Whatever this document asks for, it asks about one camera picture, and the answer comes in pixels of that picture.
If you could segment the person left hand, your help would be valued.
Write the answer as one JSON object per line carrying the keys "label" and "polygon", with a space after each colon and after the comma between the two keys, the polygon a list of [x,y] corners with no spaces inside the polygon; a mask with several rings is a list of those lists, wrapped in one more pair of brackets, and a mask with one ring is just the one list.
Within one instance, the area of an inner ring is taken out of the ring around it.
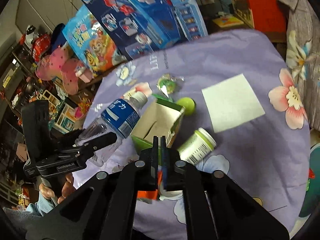
{"label": "person left hand", "polygon": [[74,177],[71,173],[46,180],[42,178],[42,183],[39,185],[40,193],[47,200],[52,200],[57,206],[70,196],[74,191]]}

